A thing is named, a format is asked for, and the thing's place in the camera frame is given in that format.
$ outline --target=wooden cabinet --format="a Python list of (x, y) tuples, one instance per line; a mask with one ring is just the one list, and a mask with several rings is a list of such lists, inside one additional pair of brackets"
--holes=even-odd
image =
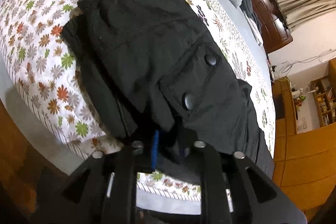
[(266, 53), (274, 52), (293, 41), (275, 0), (251, 0), (261, 22), (261, 36)]

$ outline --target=curtain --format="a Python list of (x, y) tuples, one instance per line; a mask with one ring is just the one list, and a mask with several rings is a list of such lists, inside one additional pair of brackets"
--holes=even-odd
[(320, 15), (336, 10), (336, 0), (276, 0), (290, 31)]

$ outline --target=wooden bookshelf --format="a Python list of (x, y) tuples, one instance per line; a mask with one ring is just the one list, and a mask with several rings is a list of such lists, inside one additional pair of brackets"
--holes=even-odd
[(328, 126), (336, 121), (336, 93), (328, 76), (324, 76), (310, 82), (311, 90), (319, 117), (320, 127)]

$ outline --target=wooden floor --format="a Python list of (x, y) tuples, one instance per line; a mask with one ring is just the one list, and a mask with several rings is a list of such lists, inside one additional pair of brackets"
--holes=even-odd
[(1, 101), (0, 143), (0, 184), (14, 205), (28, 216), (35, 210), (41, 174), (48, 170), (62, 178), (66, 175), (32, 147)]

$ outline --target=blue strap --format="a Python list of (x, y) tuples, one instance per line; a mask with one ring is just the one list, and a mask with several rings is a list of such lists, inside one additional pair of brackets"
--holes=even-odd
[(152, 153), (151, 153), (151, 167), (152, 170), (155, 170), (156, 161), (158, 158), (158, 146), (159, 146), (159, 131), (155, 130), (153, 144), (152, 144)]

